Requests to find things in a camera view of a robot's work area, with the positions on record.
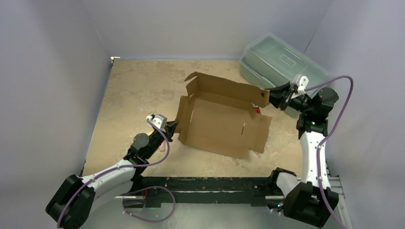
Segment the brown cardboard box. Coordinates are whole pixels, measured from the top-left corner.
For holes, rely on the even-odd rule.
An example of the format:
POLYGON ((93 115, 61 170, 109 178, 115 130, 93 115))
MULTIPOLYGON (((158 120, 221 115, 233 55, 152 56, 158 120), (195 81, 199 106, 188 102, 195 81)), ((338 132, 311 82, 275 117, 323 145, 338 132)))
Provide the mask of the brown cardboard box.
POLYGON ((183 145, 239 159, 264 152, 272 118, 252 104, 269 105, 268 90, 200 72, 185 81, 175 119, 183 145))

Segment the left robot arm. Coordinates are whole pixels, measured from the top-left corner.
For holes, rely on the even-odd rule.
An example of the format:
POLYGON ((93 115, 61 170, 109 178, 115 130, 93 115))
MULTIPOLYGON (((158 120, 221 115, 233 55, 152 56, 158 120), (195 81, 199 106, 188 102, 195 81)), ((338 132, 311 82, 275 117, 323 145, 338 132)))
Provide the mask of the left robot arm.
POLYGON ((178 125, 178 121, 158 123, 157 118, 153 115, 147 118, 153 132, 137 134, 127 154, 116 164, 84 177, 70 175, 63 181, 45 208, 58 229, 78 229, 94 210, 110 199, 141 192, 142 182, 137 178, 147 167, 164 161, 162 158, 150 163, 148 159, 163 142, 172 142, 178 125))

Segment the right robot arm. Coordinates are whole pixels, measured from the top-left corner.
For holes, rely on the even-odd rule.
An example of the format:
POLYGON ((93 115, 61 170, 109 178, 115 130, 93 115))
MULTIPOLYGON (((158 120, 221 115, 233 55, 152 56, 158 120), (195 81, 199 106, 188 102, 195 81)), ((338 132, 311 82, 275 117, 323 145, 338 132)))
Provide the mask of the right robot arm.
POLYGON ((321 228, 328 221, 339 202, 332 191, 325 160, 329 112, 338 101, 331 88, 320 89, 314 97, 306 93, 296 96, 297 86, 285 84, 269 90, 269 102, 280 110, 291 107, 300 112, 296 129, 302 148, 302 176, 276 168, 268 181, 274 194, 284 195, 279 209, 285 217, 321 228))

